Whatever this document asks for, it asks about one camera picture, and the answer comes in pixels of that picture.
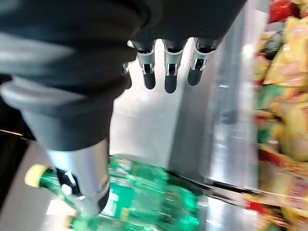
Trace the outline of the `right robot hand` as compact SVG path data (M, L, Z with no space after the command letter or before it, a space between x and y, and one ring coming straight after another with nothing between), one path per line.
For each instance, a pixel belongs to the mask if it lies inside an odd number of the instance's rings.
M97 215L109 196L114 100L123 64L155 39L196 37L218 46L243 0L3 0L0 94L45 148L61 188Z

